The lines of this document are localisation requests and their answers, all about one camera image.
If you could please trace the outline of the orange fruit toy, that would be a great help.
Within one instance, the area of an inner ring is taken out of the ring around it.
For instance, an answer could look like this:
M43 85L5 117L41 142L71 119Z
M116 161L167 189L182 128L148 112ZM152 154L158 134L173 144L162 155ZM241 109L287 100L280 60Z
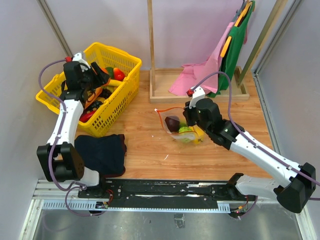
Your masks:
M182 127L187 127L188 125L184 122L184 121L181 121L179 123L179 127L182 128Z

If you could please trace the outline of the clear zip top bag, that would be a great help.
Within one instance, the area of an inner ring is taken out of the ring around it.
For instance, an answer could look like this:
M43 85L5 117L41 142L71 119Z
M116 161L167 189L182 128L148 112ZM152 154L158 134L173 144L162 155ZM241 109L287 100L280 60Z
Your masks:
M183 144L200 144L204 141L204 131L198 126L188 126L183 115L183 107L171 107L160 110L155 108L161 127L175 141Z

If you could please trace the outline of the purple mangosteen toy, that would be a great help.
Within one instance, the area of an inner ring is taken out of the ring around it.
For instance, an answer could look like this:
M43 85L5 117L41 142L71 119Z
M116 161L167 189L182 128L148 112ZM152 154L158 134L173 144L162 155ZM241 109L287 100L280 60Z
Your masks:
M177 133L179 131L180 119L176 115L166 116L164 122L171 133Z

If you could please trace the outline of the yellow banana bunch toy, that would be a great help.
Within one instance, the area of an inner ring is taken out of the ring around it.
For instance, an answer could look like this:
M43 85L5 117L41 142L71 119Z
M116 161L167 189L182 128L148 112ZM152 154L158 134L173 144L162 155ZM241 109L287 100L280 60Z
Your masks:
M204 141L205 132L197 125L192 126L191 129L195 136L195 139L192 142L196 145L202 143Z

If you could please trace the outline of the green custard apple toy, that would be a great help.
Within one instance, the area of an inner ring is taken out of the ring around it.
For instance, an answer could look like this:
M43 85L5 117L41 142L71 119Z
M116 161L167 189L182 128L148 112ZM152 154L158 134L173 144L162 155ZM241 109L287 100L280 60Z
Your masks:
M195 132L188 126L182 126L178 130L178 140L182 143L190 143L196 139Z

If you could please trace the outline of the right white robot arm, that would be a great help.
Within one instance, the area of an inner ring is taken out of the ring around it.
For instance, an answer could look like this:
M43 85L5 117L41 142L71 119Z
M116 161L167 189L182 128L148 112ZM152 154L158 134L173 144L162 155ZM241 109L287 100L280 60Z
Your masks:
M243 195L277 200L292 213L300 213L318 184L316 169L299 164L263 145L231 119L224 119L210 98L185 103L183 115L188 126L198 126L218 146L235 152L266 171L272 178L250 177L236 173L228 182L227 196L238 200Z

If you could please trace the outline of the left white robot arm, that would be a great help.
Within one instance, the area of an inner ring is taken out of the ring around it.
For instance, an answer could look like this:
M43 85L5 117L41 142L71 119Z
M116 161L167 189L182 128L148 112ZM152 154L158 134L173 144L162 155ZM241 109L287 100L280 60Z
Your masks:
M88 100L88 91L97 89L110 81L109 75L96 62L84 60L62 60L66 90L60 96L41 90L59 102L59 114L54 130L45 145L39 146L36 155L48 182L60 190L68 191L70 186L61 183L69 181L81 189L89 188L91 194L101 198L107 193L107 185L100 181L96 170L85 167L85 163L74 147L78 122Z

